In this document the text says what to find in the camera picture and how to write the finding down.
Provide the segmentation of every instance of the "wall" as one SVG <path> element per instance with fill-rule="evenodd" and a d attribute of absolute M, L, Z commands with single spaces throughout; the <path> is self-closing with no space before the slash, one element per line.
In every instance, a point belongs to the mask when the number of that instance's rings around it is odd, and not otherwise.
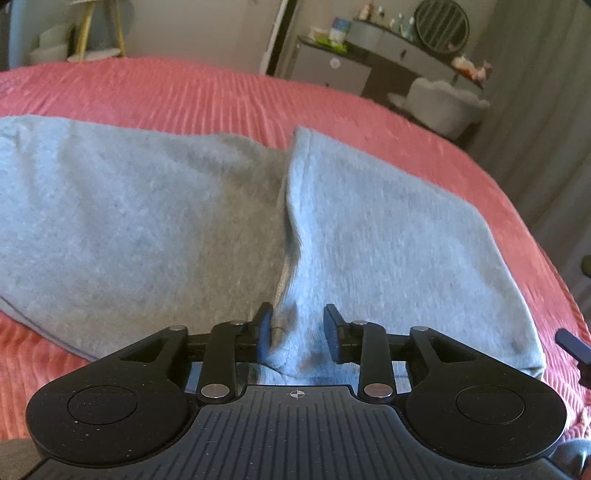
<path fill-rule="evenodd" d="M 66 21 L 78 24 L 84 5 L 69 0 L 14 0 L 10 68 L 28 64 L 39 33 Z M 280 0 L 120 0 L 128 55 L 186 57 L 256 73 Z M 89 48 L 116 43 L 106 5 L 96 8 Z"/>
<path fill-rule="evenodd" d="M 15 0 L 12 2 L 8 65 L 28 65 L 28 53 L 37 45 L 39 33 L 72 20 L 74 11 L 66 0 Z"/>
<path fill-rule="evenodd" d="M 284 74 L 288 59 L 296 43 L 296 36 L 306 35 L 311 26 L 318 28 L 330 28 L 334 17 L 353 18 L 368 0 L 300 0 L 303 4 L 300 14 L 295 19 L 291 38 L 286 42 L 286 48 L 281 55 L 280 73 Z M 456 0 L 460 4 L 470 21 L 470 38 L 465 48 L 468 56 L 474 50 L 478 39 L 484 33 L 492 16 L 496 0 Z M 409 19 L 421 0 L 374 0 L 376 6 L 384 7 L 386 16 L 384 20 L 389 22 L 399 13 Z"/>

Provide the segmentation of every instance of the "gray curtain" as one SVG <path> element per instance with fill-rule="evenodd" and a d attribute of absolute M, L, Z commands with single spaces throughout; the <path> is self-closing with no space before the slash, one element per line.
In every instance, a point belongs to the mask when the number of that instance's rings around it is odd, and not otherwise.
<path fill-rule="evenodd" d="M 591 321 L 591 8 L 498 0 L 473 58 L 494 73 L 468 153 L 513 201 Z"/>

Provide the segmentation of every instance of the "white container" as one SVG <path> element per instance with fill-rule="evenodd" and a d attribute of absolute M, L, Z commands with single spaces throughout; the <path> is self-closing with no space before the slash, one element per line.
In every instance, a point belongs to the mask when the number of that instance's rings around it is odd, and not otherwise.
<path fill-rule="evenodd" d="M 45 30 L 39 35 L 39 48 L 50 48 L 69 43 L 73 28 L 74 25 L 71 23 L 62 23 Z"/>
<path fill-rule="evenodd" d="M 333 43 L 342 44 L 350 28 L 351 22 L 349 20 L 335 17 L 332 28 L 330 29 L 329 40 L 332 40 Z"/>
<path fill-rule="evenodd" d="M 319 37 L 328 38 L 328 36 L 329 31 L 325 30 L 324 28 L 310 27 L 310 31 L 308 32 L 308 38 L 314 41 L 316 41 Z"/>
<path fill-rule="evenodd" d="M 51 63 L 54 61 L 66 61 L 67 58 L 67 43 L 49 48 L 36 48 L 30 54 L 31 65 L 40 65 L 41 63 Z"/>

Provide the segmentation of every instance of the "gray fabric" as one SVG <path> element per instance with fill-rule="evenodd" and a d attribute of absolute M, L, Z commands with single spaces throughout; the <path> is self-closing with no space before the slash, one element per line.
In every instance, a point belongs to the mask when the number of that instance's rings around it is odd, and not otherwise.
<path fill-rule="evenodd" d="M 63 119 L 0 129 L 2 308 L 70 350 L 95 358 L 172 323 L 207 332 L 275 299 L 260 382 L 356 384 L 327 354 L 325 303 L 544 367 L 476 209 L 376 158 L 305 129 L 289 155 Z"/>
<path fill-rule="evenodd" d="M 590 455 L 591 440 L 574 439 L 558 445 L 551 459 L 573 478 L 579 478 L 587 467 L 587 459 Z"/>
<path fill-rule="evenodd" d="M 0 442 L 0 480 L 20 480 L 39 462 L 30 439 Z"/>
<path fill-rule="evenodd" d="M 0 131 L 11 317 L 96 359 L 168 325 L 207 333 L 273 298 L 285 152 L 36 116 Z"/>
<path fill-rule="evenodd" d="M 499 183 L 591 321 L 591 8 L 498 0 L 475 60 L 494 67 L 468 153 Z"/>
<path fill-rule="evenodd" d="M 529 311 L 473 206 L 305 129 L 291 152 L 287 204 L 292 249 L 277 301 L 280 348 L 269 364 L 288 383 L 357 383 L 357 367 L 330 361 L 326 303 L 390 333 L 428 325 L 541 374 Z M 402 386 L 404 366 L 395 370 Z"/>

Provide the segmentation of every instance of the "dresser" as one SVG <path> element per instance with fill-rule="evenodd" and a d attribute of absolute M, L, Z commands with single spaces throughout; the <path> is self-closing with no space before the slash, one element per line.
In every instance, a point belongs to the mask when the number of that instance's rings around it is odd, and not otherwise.
<path fill-rule="evenodd" d="M 370 73 L 371 67 L 362 56 L 339 54 L 309 38 L 299 37 L 287 78 L 360 96 Z"/>
<path fill-rule="evenodd" d="M 314 83 L 369 98 L 389 106 L 388 93 L 404 95 L 418 77 L 445 80 L 482 96 L 482 88 L 441 59 L 390 29 L 354 20 L 339 54 L 307 37 L 299 37 L 286 78 Z"/>

